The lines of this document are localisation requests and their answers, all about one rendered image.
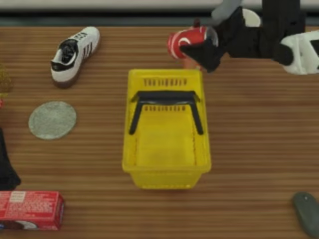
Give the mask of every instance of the black object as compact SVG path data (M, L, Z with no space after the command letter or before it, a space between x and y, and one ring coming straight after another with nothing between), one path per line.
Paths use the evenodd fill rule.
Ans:
M20 184L21 180L10 164L3 131L0 128L0 191L14 190Z
M204 134L196 106L196 102L200 99L194 91L138 91L132 101L137 101L137 105L130 126L130 134L136 131L143 105L190 105L197 133Z
M299 192L293 197L298 220L307 235L319 238L319 204L310 193Z
M306 15L301 11L300 0L263 0L262 7L262 26L247 27L242 7L238 7L227 20L215 27L218 47L211 46L207 40L181 46L180 50L208 72L219 66L226 52L234 58L273 59L289 65L294 60L293 54L280 42L286 36L306 30Z

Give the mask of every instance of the red cardboard box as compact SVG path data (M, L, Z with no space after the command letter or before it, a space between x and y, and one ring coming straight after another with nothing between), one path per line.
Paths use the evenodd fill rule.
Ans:
M0 229L57 231L63 211L58 192L0 192Z

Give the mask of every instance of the wood plank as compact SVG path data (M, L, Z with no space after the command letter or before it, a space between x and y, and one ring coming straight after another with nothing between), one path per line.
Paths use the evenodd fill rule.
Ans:
M15 87L1 110L21 190L60 191L60 232L2 232L1 239L303 239L291 204L319 198L319 76L294 76L270 60L225 56L204 74L213 168L187 192L141 191L121 168L127 75L178 68L166 50L180 28L100 28L100 50L71 89L50 81L57 44L78 27L0 28L0 62ZM38 105L72 104L78 123L47 142L27 127Z

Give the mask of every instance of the sneaker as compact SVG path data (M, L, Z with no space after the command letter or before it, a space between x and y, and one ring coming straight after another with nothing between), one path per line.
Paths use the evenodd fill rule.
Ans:
M82 63L98 48L100 32L89 26L62 41L51 60L53 83L59 88L71 87L77 80Z

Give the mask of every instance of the shoe sole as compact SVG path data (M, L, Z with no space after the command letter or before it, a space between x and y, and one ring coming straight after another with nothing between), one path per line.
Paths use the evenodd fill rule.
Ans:
M67 89L67 88L70 88L71 86L73 86L73 85L77 82L77 80L78 80L78 78L79 78L79 74L80 74L80 71L81 71L81 69L82 69L83 64L84 64L91 56L93 56L93 55L95 54L95 52L96 52L96 51L98 50L98 48L100 47L100 42L101 42L101 37L100 37L100 39L99 39L99 41L98 41L98 43L97 43L97 45L96 45L96 48L94 49L94 51L92 51L91 55L89 55L86 59L84 59L84 60L81 62L80 67L79 67L79 70L78 70L78 72L76 73L76 75L75 75L73 78L71 78L70 80L67 80L67 81L63 81L63 82L56 81L56 80L52 79L54 86L56 86L56 87L58 87L58 88L61 88L61 89Z

